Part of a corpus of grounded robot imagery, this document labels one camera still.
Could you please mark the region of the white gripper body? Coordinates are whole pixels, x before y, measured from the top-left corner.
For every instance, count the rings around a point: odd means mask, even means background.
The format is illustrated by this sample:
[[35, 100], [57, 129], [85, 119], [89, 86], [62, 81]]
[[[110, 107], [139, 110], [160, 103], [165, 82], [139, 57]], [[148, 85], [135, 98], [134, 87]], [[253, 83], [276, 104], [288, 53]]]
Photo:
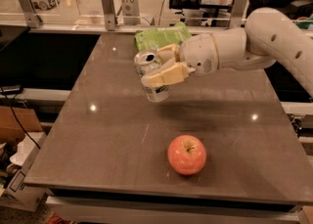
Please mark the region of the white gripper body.
[[204, 76], [216, 72], [218, 54], [213, 36], [200, 34], [185, 40], [180, 46], [179, 58], [187, 64], [190, 75]]

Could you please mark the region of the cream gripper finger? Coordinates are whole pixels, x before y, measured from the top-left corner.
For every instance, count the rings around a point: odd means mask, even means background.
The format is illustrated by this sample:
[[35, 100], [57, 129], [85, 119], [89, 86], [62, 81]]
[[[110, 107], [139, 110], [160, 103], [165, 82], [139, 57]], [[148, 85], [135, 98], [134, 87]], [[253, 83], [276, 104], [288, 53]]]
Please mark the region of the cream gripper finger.
[[171, 59], [174, 59], [176, 62], [179, 62], [180, 61], [179, 48], [180, 46], [177, 44], [169, 44], [157, 49], [156, 52], [164, 63]]
[[145, 74], [141, 78], [141, 82], [146, 87], [160, 87], [163, 85], [173, 85], [183, 82], [192, 72], [194, 67], [188, 67], [185, 62], [175, 63], [166, 69], [159, 68], [150, 73]]

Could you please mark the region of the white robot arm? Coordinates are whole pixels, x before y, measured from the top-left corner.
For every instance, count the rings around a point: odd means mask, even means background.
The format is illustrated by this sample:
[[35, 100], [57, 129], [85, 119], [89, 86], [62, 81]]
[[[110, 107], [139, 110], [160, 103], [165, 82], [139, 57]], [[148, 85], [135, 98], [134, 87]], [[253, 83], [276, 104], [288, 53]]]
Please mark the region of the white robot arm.
[[278, 62], [313, 96], [313, 39], [272, 8], [254, 10], [243, 27], [192, 36], [157, 53], [163, 64], [143, 75], [147, 87], [180, 83], [222, 68], [253, 70]]

